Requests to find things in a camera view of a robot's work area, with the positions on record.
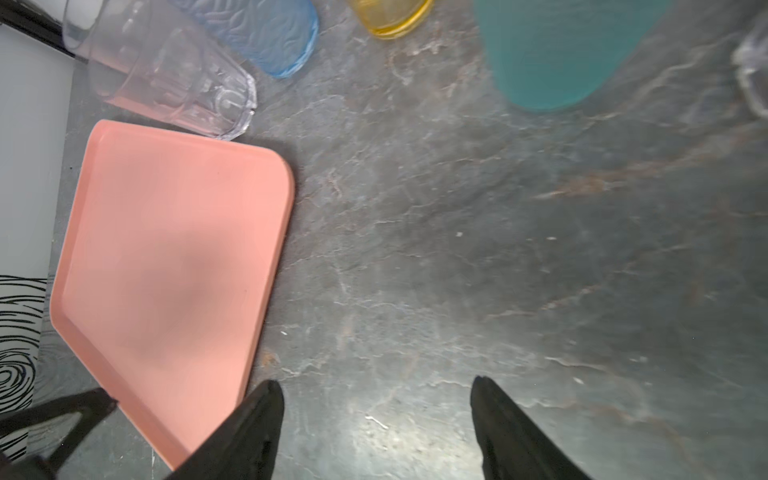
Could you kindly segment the pink plastic tray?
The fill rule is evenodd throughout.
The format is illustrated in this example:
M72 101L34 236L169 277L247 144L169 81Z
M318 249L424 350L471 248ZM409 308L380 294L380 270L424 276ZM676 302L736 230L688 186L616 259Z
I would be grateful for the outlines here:
M112 120L90 134L51 323L171 468L243 399L294 193L267 148Z

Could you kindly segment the clear faceted glass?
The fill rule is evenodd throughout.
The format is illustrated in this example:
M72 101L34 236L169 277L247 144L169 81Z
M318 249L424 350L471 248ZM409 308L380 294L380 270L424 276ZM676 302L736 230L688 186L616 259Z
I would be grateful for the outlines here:
M168 1L69 1L62 36L108 104L225 141L251 123L254 78Z

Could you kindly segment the yellow plastic cup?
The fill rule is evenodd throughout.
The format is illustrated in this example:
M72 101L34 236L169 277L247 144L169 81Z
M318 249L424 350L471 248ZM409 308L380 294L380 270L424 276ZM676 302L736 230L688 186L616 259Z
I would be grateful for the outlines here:
M374 37L400 38L428 16L434 0L347 0L361 24Z

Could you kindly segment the blue plastic cup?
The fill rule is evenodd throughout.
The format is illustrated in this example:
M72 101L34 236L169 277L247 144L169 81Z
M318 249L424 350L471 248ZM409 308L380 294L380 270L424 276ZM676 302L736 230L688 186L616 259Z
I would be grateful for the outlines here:
M319 16L310 0L187 0L174 5L265 74L288 78L314 51Z

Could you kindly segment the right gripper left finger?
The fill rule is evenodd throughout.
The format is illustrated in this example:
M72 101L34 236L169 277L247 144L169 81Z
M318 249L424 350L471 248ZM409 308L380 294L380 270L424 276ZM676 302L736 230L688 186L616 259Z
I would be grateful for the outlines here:
M270 479L285 412L276 380L261 382L170 479Z

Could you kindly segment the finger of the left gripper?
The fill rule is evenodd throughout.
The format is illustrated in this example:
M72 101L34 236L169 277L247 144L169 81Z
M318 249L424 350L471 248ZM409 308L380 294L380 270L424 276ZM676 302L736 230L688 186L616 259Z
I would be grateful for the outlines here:
M14 434L46 422L75 415L77 423L48 456L40 455L12 462L1 454L2 479L56 479L62 466L91 431L112 414L118 401L103 388L64 396L45 403L1 415L1 435Z

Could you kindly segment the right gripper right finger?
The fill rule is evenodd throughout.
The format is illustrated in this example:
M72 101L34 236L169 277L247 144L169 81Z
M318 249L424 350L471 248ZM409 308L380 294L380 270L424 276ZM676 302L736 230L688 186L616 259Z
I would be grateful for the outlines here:
M486 479L590 479L491 378L474 379L470 406Z

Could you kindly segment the teal plastic cup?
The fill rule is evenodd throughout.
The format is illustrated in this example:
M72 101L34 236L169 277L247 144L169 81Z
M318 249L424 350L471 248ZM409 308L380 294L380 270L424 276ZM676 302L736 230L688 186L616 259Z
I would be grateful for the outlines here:
M670 7L660 0L475 1L497 88L528 111L579 103L634 52Z

